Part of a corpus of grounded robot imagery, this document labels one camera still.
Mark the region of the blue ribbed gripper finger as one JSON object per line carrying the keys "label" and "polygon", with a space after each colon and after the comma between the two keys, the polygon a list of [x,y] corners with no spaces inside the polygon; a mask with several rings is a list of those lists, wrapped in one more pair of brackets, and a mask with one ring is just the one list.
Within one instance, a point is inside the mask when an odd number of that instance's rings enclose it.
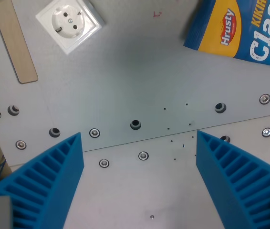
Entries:
{"label": "blue ribbed gripper finger", "polygon": [[196,166],[226,229],[270,229],[270,165],[202,131]]}
{"label": "blue ribbed gripper finger", "polygon": [[14,229],[62,229],[84,168],[81,134],[52,146],[0,181]]}

